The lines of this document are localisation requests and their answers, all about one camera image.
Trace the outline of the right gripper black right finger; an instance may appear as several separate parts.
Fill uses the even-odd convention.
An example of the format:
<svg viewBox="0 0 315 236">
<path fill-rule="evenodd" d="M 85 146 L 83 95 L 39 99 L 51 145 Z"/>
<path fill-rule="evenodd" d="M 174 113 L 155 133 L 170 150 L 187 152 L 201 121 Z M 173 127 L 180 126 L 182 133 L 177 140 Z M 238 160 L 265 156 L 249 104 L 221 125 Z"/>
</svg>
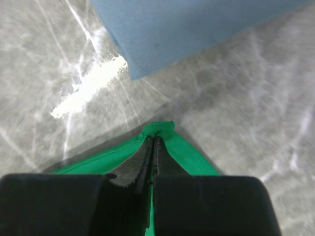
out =
<svg viewBox="0 0 315 236">
<path fill-rule="evenodd" d="M 157 137 L 153 155 L 157 236 L 279 236 L 264 184 L 247 176 L 196 176 L 181 167 Z"/>
</svg>

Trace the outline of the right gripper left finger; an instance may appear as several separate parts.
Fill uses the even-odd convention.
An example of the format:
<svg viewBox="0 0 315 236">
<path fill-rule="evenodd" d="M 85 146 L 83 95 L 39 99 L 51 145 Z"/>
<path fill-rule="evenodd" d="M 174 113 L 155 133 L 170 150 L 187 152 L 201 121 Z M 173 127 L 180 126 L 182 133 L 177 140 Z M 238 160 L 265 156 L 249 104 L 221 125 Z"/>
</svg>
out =
<svg viewBox="0 0 315 236">
<path fill-rule="evenodd" d="M 143 236 L 153 139 L 101 174 L 9 174 L 0 180 L 3 236 Z"/>
</svg>

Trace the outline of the green t-shirt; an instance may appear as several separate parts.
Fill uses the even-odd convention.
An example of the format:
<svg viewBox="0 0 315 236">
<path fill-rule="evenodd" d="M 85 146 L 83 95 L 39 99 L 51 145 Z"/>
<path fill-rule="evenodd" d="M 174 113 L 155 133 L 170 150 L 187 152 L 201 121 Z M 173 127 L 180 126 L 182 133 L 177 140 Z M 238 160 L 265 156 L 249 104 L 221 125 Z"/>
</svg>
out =
<svg viewBox="0 0 315 236">
<path fill-rule="evenodd" d="M 131 157 L 145 141 L 160 135 L 173 159 L 189 174 L 197 176 L 219 176 L 210 164 L 189 142 L 175 131 L 173 121 L 158 121 L 146 124 L 142 131 L 123 143 L 99 152 L 67 167 L 59 168 L 55 174 L 106 174 Z"/>
</svg>

